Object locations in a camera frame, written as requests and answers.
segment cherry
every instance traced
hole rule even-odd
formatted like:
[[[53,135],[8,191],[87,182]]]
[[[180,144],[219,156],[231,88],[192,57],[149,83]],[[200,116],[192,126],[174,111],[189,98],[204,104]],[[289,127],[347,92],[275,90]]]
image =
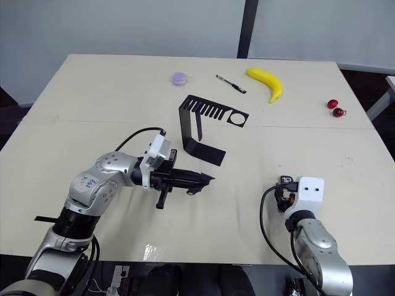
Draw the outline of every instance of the cherry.
[[[340,116],[345,115],[346,111],[344,111],[342,108],[335,108],[332,113],[333,113],[333,116],[340,117]]]
[[[327,103],[327,106],[328,106],[329,109],[333,109],[333,108],[335,108],[338,104],[339,104],[338,101],[336,101],[336,100],[330,100],[330,101]]]

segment gray wall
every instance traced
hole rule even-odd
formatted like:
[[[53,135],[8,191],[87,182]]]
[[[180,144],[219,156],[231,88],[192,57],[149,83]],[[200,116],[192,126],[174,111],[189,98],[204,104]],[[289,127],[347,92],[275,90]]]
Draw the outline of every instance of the gray wall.
[[[236,57],[243,0],[0,0],[0,84],[34,102],[70,53]]]
[[[249,57],[395,73],[395,1],[260,0]]]

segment pen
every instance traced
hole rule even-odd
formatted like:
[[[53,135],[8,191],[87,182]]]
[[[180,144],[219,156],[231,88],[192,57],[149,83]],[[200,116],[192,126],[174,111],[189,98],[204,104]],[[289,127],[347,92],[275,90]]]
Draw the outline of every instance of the pen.
[[[219,80],[222,80],[222,81],[224,81],[226,83],[229,83],[230,85],[232,85],[232,88],[234,88],[235,90],[241,92],[242,94],[245,94],[247,92],[243,88],[241,88],[240,86],[235,85],[234,83],[224,79],[224,77],[221,77],[220,75],[216,75],[215,77],[217,77]]]

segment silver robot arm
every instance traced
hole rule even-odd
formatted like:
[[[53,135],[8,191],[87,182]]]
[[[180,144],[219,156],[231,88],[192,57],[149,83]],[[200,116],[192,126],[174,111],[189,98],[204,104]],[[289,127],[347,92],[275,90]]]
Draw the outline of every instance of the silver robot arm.
[[[83,252],[93,238],[100,216],[123,186],[133,186],[131,173],[136,157],[110,152],[94,166],[77,175],[69,190],[64,208],[50,227],[31,260],[25,279],[13,283],[0,295],[68,295],[83,276],[87,257]]]
[[[94,239],[101,215],[124,186],[140,185],[162,191],[157,208],[163,208],[173,187],[195,194],[213,179],[205,174],[174,169],[177,156],[162,130],[142,158],[113,151],[102,155],[71,182],[64,207],[28,265],[25,279],[0,292],[0,296],[70,295],[88,270],[83,253]]]
[[[301,177],[294,182],[282,176],[275,197],[280,211],[285,211],[285,225],[294,234],[294,251],[301,265],[316,284],[331,296],[352,295],[352,274],[347,263],[338,253],[334,237],[318,220],[318,210],[323,201],[324,180]],[[304,281],[306,296],[319,296],[310,281]]]

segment yellow banana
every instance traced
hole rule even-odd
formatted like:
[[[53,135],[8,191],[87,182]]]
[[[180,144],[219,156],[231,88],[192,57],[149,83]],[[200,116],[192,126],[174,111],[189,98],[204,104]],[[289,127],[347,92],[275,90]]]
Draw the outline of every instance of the yellow banana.
[[[253,77],[253,79],[259,80],[260,82],[263,82],[270,86],[273,94],[269,103],[273,103],[283,94],[283,85],[280,79],[278,79],[278,77],[273,75],[272,73],[259,68],[247,69],[246,73],[248,74],[248,76]]]

